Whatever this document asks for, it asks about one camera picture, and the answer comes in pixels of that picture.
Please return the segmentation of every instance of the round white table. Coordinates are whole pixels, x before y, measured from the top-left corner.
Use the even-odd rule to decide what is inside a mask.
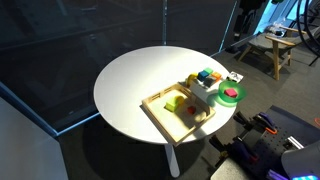
[[[119,132],[139,141],[165,145],[171,174],[177,177],[180,171],[173,146],[144,113],[142,100],[207,67],[222,74],[223,79],[229,74],[219,62],[194,50],[172,46],[134,50],[116,58],[102,70],[95,82],[94,101],[101,116]],[[219,83],[207,93],[197,94],[194,92],[197,89],[191,90],[206,102],[210,90],[217,90]],[[236,109],[219,103],[213,108],[215,115],[183,142],[212,134],[231,118]]]

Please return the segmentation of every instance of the colorful toy blocks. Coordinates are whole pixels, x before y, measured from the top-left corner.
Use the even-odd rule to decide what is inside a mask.
[[[212,73],[211,76],[216,78],[216,82],[221,79],[221,74],[218,72]]]
[[[207,76],[203,81],[203,84],[207,87],[211,87],[216,82],[216,78],[213,76]]]
[[[207,73],[206,71],[201,71],[201,72],[198,73],[198,77],[197,78],[198,78],[199,81],[203,82],[204,79],[207,76],[209,76],[209,73]]]
[[[238,96],[238,93],[233,88],[224,90],[224,94],[232,98],[236,98]]]
[[[190,115],[193,115],[194,113],[196,113],[196,107],[194,107],[194,106],[189,106],[189,107],[187,108],[187,111],[188,111],[188,113],[189,113]]]
[[[211,74],[213,72],[211,68],[205,68],[204,71],[207,72],[208,74]]]
[[[184,98],[182,96],[175,96],[166,102],[165,108],[170,112],[174,112],[183,102]]]

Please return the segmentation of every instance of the wooden tray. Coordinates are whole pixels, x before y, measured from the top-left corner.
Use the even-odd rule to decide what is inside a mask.
[[[182,96],[184,103],[175,112],[170,112],[165,109],[165,105],[175,96]],[[215,114],[212,107],[180,84],[174,84],[142,100],[142,106],[167,141],[174,146],[178,146]],[[196,107],[193,115],[187,111],[189,106]]]

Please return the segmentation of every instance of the table leg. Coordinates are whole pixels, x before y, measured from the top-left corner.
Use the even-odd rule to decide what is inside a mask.
[[[174,153],[173,146],[172,144],[165,144],[164,148],[166,150],[171,175],[172,177],[176,178],[180,175],[180,170],[179,170],[176,154]]]

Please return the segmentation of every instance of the blue block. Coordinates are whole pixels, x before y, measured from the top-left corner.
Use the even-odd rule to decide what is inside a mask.
[[[207,76],[209,76],[209,73],[207,73],[206,71],[201,71],[198,73],[197,78],[199,79],[199,81],[203,82]]]

